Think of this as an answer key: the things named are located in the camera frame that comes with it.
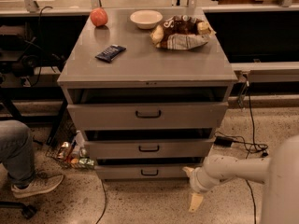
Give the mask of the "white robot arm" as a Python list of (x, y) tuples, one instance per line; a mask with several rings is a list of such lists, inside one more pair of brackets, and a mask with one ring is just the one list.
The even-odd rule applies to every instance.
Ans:
[(197, 168), (185, 166), (193, 190), (190, 210), (204, 194), (235, 178), (263, 184), (260, 224), (299, 224), (299, 136), (285, 140), (270, 158), (209, 155)]

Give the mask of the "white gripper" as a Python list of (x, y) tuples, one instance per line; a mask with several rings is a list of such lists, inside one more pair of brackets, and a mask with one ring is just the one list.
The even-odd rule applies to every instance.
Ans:
[(197, 192), (191, 194), (189, 206), (189, 212), (194, 213), (204, 200), (204, 196), (201, 193), (210, 191), (215, 186), (215, 179), (202, 167), (193, 169), (192, 167), (185, 166), (182, 170), (185, 172), (186, 176), (190, 178), (191, 188)]

